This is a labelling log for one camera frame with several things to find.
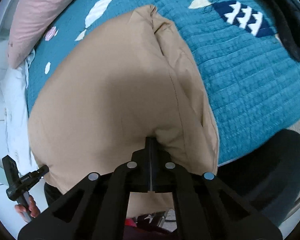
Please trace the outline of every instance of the white sheet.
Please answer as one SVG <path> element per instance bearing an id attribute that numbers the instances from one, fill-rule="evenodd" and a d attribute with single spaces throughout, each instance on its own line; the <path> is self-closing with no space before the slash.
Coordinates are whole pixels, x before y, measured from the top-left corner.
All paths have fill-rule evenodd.
<path id="1" fill-rule="evenodd" d="M 21 174 L 38 169 L 29 147 L 28 108 L 26 88 L 28 68 L 35 56 L 34 49 L 17 69 L 8 68 L 0 86 L 6 104 L 6 137 L 9 156 L 13 158 Z"/>

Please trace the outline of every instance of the white triangle pattern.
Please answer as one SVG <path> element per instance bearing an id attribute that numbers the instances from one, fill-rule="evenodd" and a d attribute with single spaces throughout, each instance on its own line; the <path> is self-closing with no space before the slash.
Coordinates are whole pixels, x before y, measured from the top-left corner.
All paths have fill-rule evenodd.
<path id="1" fill-rule="evenodd" d="M 209 0 L 193 0 L 192 3 L 189 5 L 189 9 L 198 9 L 203 8 L 211 5 Z"/>
<path id="2" fill-rule="evenodd" d="M 262 13 L 258 12 L 258 14 L 252 14 L 252 16 L 256 19 L 256 22 L 248 24 L 248 27 L 251 29 L 251 34 L 256 36 L 262 23 Z"/>
<path id="3" fill-rule="evenodd" d="M 241 10 L 244 13 L 244 17 L 237 17 L 237 20 L 240 23 L 239 27 L 245 29 L 251 17 L 252 8 L 247 6 L 246 8 L 241 8 Z"/>
<path id="4" fill-rule="evenodd" d="M 229 6 L 233 8 L 233 11 L 231 13 L 224 14 L 224 16 L 227 18 L 227 23 L 233 24 L 235 17 L 240 11 L 241 3 L 237 1 L 235 4 L 230 4 Z M 256 36 L 262 24 L 262 13 L 258 12 L 257 14 L 252 14 L 252 8 L 249 6 L 247 6 L 247 8 L 241 8 L 241 11 L 245 15 L 244 17 L 237 17 L 237 20 L 240 23 L 239 27 L 245 29 L 248 21 L 250 20 L 250 17 L 253 16 L 256 19 L 256 22 L 248 24 L 248 27 L 251 30 L 251 34 L 253 36 Z"/>
<path id="5" fill-rule="evenodd" d="M 241 3 L 237 1 L 235 4 L 230 4 L 229 6 L 233 8 L 233 11 L 231 13 L 226 13 L 224 16 L 227 18 L 227 23 L 233 24 L 235 17 L 240 11 Z"/>

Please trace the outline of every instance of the quilted fabric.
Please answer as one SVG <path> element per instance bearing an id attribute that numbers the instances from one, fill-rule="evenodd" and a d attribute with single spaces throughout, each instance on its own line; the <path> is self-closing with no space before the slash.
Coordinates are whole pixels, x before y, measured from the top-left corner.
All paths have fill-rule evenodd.
<path id="1" fill-rule="evenodd" d="M 39 43 L 29 70 L 29 112 L 46 80 L 78 44 L 75 39 L 85 30 L 85 17 L 97 1 L 75 0 L 53 23 L 57 36 Z M 219 129 L 219 163 L 225 163 L 251 152 L 300 118 L 300 63 L 289 58 L 273 35 L 253 36 L 235 23 L 227 23 L 213 6 L 189 9 L 192 1 L 112 0 L 86 34 L 106 20 L 146 4 L 154 4 L 162 16 L 173 20 L 204 80 Z M 263 13 L 276 33 L 271 13 L 262 3 L 235 1 Z M 50 70 L 45 74 L 48 62 Z"/>

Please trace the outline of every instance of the finger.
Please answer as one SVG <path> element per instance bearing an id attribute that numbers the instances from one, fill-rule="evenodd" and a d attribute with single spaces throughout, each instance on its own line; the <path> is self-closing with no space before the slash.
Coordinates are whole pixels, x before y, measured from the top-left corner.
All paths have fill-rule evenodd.
<path id="1" fill-rule="evenodd" d="M 18 212 L 18 213 L 22 213 L 22 212 L 26 212 L 26 208 L 24 206 L 21 205 L 15 205 L 14 209 Z"/>
<path id="2" fill-rule="evenodd" d="M 15 210 L 17 211 L 17 213 L 21 216 L 21 218 L 25 221 L 26 221 L 26 217 L 25 215 L 23 214 L 23 212 L 26 211 L 26 208 L 24 206 L 21 206 L 21 205 L 15 205 L 14 206 Z"/>
<path id="3" fill-rule="evenodd" d="M 32 217 L 37 217 L 40 214 L 39 208 L 36 205 L 34 205 L 34 204 L 31 204 L 29 206 L 29 210 L 31 211 L 31 216 Z"/>
<path id="4" fill-rule="evenodd" d="M 40 210 L 39 208 L 37 207 L 35 210 L 33 210 L 30 214 L 32 217 L 36 218 L 37 216 L 40 215 Z"/>
<path id="5" fill-rule="evenodd" d="M 34 204 L 34 205 L 36 205 L 37 203 L 35 202 L 35 200 L 34 200 L 34 198 L 31 196 L 31 195 L 29 195 L 29 201 L 30 201 L 30 204 Z"/>

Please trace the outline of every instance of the beige pillow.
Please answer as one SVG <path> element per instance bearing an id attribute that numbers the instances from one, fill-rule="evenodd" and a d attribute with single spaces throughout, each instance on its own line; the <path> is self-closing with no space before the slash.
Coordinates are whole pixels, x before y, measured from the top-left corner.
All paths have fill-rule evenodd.
<path id="1" fill-rule="evenodd" d="M 130 161 L 146 136 L 188 171 L 217 172 L 218 131 L 197 66 L 151 5 L 89 33 L 42 88 L 28 128 L 46 181 L 62 193 Z M 127 216 L 171 207 L 168 193 L 131 193 Z"/>
<path id="2" fill-rule="evenodd" d="M 8 62 L 12 68 L 29 55 L 46 28 L 72 0 L 19 0 L 10 29 Z"/>

